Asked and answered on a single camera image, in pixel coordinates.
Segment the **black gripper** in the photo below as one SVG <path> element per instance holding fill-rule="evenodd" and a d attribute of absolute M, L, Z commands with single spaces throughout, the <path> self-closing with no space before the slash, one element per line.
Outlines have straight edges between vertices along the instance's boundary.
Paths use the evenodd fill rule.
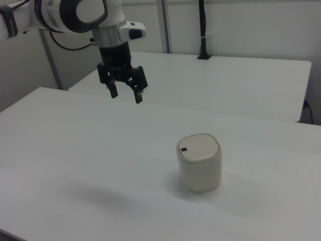
<path fill-rule="evenodd" d="M 116 98 L 118 92 L 114 75 L 108 69 L 116 68 L 121 70 L 116 73 L 116 80 L 126 82 L 133 90 L 135 102 L 141 103 L 143 90 L 147 88 L 147 80 L 142 66 L 133 68 L 131 65 L 129 43 L 125 42 L 114 47 L 99 47 L 99 51 L 102 58 L 102 63 L 97 65 L 99 80 L 101 84 L 106 85 L 111 97 Z"/>

